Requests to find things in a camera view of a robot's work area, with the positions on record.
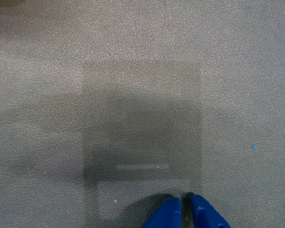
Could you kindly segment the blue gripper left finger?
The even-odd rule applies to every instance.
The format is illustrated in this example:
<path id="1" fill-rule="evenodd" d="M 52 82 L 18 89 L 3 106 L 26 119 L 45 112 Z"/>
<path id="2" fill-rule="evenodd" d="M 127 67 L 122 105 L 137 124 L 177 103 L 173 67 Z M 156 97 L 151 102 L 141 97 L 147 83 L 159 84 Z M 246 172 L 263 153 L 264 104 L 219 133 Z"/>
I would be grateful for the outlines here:
<path id="1" fill-rule="evenodd" d="M 181 201 L 179 198 L 166 199 L 143 224 L 143 228 L 180 228 Z"/>

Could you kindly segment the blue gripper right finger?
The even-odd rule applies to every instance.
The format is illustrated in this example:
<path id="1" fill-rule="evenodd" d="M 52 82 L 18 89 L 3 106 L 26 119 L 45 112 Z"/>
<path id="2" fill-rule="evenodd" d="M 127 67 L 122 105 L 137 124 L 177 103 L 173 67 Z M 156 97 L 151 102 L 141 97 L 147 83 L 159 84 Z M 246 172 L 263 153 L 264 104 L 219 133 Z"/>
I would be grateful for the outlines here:
<path id="1" fill-rule="evenodd" d="M 195 228 L 231 228 L 228 222 L 201 195 L 192 195 L 190 204 Z"/>

